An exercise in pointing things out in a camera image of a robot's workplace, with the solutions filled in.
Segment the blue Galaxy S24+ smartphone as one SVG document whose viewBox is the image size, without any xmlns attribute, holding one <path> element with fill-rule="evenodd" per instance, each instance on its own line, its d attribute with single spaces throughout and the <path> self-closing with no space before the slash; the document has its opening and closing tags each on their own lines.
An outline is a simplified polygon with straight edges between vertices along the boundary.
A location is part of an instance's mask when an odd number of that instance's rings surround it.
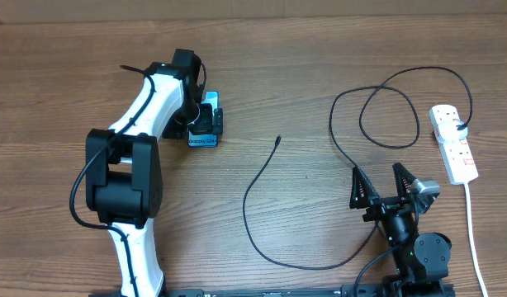
<svg viewBox="0 0 507 297">
<path fill-rule="evenodd" d="M 203 107 L 211 106 L 214 110 L 220 106 L 220 95 L 217 91 L 207 91 L 205 100 L 202 102 Z M 215 148 L 218 145 L 218 136 L 214 134 L 194 135 L 189 133 L 188 145 L 192 148 Z"/>
</svg>

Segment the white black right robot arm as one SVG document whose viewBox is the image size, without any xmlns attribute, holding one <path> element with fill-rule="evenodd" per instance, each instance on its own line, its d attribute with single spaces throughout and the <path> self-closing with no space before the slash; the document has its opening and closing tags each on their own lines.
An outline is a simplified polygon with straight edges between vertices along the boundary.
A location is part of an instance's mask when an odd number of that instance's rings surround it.
<svg viewBox="0 0 507 297">
<path fill-rule="evenodd" d="M 352 209 L 364 209 L 362 219 L 382 227 L 389 248 L 372 259 L 358 273 L 350 287 L 352 296 L 454 296 L 448 276 L 451 241 L 441 233 L 420 233 L 419 217 L 425 214 L 440 194 L 435 180 L 415 177 L 401 163 L 394 163 L 397 195 L 381 198 L 364 171 L 353 168 L 349 201 Z M 380 284 L 362 285 L 367 270 L 391 256 L 396 274 L 385 276 Z"/>
</svg>

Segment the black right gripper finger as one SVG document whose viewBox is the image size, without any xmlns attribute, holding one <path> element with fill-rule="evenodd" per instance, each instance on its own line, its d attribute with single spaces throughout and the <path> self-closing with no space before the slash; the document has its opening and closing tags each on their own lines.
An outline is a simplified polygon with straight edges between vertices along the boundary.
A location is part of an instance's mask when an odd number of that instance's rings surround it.
<svg viewBox="0 0 507 297">
<path fill-rule="evenodd" d="M 416 177 L 411 174 L 401 163 L 394 163 L 392 168 L 396 181 L 397 195 L 403 201 L 411 202 L 412 194 L 410 186 L 416 180 Z"/>
<path fill-rule="evenodd" d="M 360 167 L 354 167 L 352 174 L 352 190 L 349 208 L 363 209 L 373 205 L 374 200 L 378 200 L 380 196 L 367 175 Z"/>
</svg>

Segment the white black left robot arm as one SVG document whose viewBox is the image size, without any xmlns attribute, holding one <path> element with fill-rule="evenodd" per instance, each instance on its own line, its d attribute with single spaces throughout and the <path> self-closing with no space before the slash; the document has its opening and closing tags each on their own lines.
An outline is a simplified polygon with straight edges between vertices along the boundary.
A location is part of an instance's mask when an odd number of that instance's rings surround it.
<svg viewBox="0 0 507 297">
<path fill-rule="evenodd" d="M 206 67 L 189 49 L 170 63 L 140 70 L 143 85 L 126 113 L 86 138 L 86 164 L 77 182 L 87 207 L 115 244 L 122 285 L 118 296 L 165 296 L 165 274 L 154 240 L 163 199 L 158 142 L 186 139 L 191 148 L 214 148 L 223 133 L 220 95 L 206 90 Z"/>
</svg>

